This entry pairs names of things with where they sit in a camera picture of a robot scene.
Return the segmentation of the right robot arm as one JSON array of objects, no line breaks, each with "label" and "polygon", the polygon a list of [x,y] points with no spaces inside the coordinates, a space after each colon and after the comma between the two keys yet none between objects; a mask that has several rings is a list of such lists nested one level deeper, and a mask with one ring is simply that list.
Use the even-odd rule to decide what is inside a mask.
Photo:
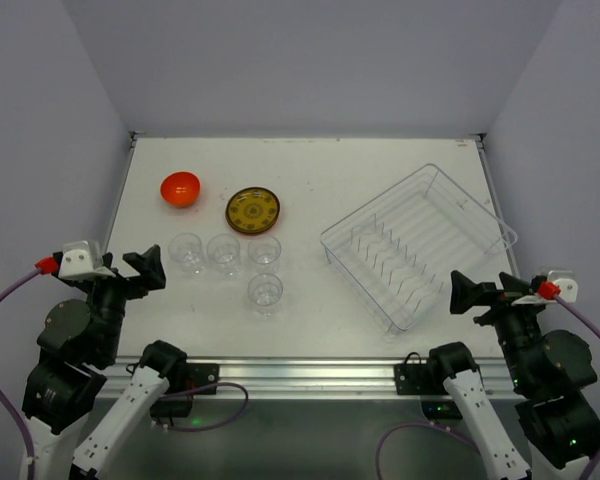
[{"label": "right robot arm", "polygon": [[539,314],[550,304],[567,308],[577,297],[570,273],[550,271],[525,282],[505,272],[499,283],[475,283],[451,273],[450,312],[485,308],[475,318],[494,329],[529,443],[526,463],[489,404],[481,371],[468,347],[434,348],[427,359],[433,380],[459,408],[491,479],[586,479],[600,455],[600,419],[584,397],[597,382],[590,347],[567,330],[542,332]]}]

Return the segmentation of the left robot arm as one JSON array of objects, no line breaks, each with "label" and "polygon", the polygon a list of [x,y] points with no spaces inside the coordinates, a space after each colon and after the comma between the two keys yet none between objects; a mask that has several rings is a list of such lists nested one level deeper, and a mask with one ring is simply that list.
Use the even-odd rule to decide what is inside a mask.
[{"label": "left robot arm", "polygon": [[130,252],[135,270],[125,277],[98,243],[69,243],[36,267],[85,293],[54,306],[37,338],[40,356],[29,374],[22,412],[28,437],[23,479],[102,479],[114,455],[150,407],[169,389],[184,385],[187,355],[162,340],[147,345],[128,386],[85,440],[79,438],[96,397],[115,364],[126,305],[166,286],[161,249]]}]

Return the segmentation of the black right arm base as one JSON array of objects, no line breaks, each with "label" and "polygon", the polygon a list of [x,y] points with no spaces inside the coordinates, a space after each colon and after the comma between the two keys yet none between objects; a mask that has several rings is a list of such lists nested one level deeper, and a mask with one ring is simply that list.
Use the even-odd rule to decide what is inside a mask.
[{"label": "black right arm base", "polygon": [[443,381],[465,370],[480,372],[480,367],[462,342],[435,347],[426,359],[412,351],[393,366],[396,394],[418,396],[422,413],[430,421],[460,421],[462,414],[452,400],[432,397],[447,395]]}]

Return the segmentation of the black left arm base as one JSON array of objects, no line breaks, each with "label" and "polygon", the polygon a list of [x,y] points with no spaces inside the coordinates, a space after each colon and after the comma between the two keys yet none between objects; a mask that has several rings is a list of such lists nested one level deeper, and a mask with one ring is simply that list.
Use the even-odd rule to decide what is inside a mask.
[{"label": "black left arm base", "polygon": [[190,363],[187,354],[179,348],[158,340],[147,346],[140,358],[141,367],[156,370],[169,381],[165,394],[169,397],[157,400],[149,410],[155,421],[165,420],[167,425],[175,425],[176,418],[186,418],[193,408],[193,394],[172,397],[172,394],[206,387],[220,378],[217,363]]}]

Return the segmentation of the orange plastic bowl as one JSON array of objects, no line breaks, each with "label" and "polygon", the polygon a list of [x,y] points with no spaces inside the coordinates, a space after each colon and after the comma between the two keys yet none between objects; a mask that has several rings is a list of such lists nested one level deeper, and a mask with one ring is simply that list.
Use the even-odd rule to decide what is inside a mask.
[{"label": "orange plastic bowl", "polygon": [[172,207],[187,208],[196,202],[200,190],[201,183],[195,174],[180,171],[170,174],[163,180],[160,195]]}]

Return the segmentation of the dark olive plastic plate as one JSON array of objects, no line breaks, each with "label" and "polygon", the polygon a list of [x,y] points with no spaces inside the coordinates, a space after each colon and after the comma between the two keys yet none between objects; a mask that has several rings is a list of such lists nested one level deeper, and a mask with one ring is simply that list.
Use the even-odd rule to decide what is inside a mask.
[{"label": "dark olive plastic plate", "polygon": [[281,203],[264,187],[247,187],[236,192],[225,208],[225,220],[234,231],[248,236],[270,230],[278,221]]}]

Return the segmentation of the clear plastic cup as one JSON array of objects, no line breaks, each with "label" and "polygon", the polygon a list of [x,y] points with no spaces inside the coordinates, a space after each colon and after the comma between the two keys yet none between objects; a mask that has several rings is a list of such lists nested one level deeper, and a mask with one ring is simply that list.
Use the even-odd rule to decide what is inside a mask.
[{"label": "clear plastic cup", "polygon": [[274,236],[261,235],[250,240],[247,254],[255,272],[275,274],[279,268],[282,246]]},{"label": "clear plastic cup", "polygon": [[271,316],[279,309],[283,294],[282,281],[271,273],[254,276],[247,286],[249,305],[254,312],[262,316]]},{"label": "clear plastic cup", "polygon": [[201,239],[193,233],[176,235],[168,245],[172,262],[183,272],[199,274],[205,268],[205,258]]},{"label": "clear plastic cup", "polygon": [[241,268],[241,245],[230,234],[219,234],[210,239],[206,248],[211,267],[224,276],[235,276]]}]

